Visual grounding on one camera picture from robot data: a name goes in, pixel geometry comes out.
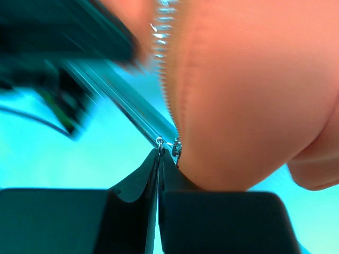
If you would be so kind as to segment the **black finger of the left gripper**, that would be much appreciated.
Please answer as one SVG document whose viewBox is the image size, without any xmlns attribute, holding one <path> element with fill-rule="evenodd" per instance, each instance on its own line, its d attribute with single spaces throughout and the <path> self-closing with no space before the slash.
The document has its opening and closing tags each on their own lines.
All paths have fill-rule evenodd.
<svg viewBox="0 0 339 254">
<path fill-rule="evenodd" d="M 107 59 L 130 63 L 136 39 L 99 1 L 1 1 L 1 64 Z"/>
</svg>

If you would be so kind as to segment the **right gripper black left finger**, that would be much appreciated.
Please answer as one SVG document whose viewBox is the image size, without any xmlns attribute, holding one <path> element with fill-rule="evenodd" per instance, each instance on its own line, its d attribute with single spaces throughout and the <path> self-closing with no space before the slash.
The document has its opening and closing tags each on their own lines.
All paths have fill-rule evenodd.
<svg viewBox="0 0 339 254">
<path fill-rule="evenodd" d="M 2 189 L 1 253 L 152 253 L 158 164 L 109 189 Z"/>
</svg>

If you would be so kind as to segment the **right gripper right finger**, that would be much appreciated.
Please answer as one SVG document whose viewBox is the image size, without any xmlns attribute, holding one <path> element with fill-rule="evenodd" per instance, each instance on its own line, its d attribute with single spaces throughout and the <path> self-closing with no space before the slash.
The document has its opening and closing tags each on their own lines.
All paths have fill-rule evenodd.
<svg viewBox="0 0 339 254">
<path fill-rule="evenodd" d="M 164 151 L 158 219 L 165 253 L 299 253 L 289 216 L 270 192 L 207 192 Z"/>
</svg>

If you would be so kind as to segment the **orange zip jacket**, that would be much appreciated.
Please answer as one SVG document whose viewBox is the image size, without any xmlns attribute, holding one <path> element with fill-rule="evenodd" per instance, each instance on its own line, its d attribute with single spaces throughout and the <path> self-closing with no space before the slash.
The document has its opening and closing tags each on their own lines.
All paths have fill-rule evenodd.
<svg viewBox="0 0 339 254">
<path fill-rule="evenodd" d="M 338 184 L 338 1 L 176 1 L 160 61 L 179 170 L 245 191 L 284 164 Z"/>
</svg>

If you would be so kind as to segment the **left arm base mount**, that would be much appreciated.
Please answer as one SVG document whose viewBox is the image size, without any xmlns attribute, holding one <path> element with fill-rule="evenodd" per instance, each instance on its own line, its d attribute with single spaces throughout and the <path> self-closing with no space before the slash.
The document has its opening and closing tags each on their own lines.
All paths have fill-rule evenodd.
<svg viewBox="0 0 339 254">
<path fill-rule="evenodd" d="M 44 61 L 37 65 L 1 66 L 1 94 L 18 88 L 34 90 L 52 111 L 62 128 L 38 116 L 1 106 L 1 111 L 44 124 L 76 140 L 84 128 L 85 116 L 94 103 L 94 94 L 77 81 L 63 66 Z"/>
</svg>

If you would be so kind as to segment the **aluminium table edge rail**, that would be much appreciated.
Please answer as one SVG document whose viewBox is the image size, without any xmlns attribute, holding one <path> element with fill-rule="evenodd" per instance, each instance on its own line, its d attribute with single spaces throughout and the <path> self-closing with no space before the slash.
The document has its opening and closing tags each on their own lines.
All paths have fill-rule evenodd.
<svg viewBox="0 0 339 254">
<path fill-rule="evenodd" d="M 67 61 L 65 68 L 89 90 L 111 99 L 155 147 L 158 146 L 159 137 L 165 146 L 171 147 L 180 143 L 174 125 L 119 76 L 108 62 Z"/>
</svg>

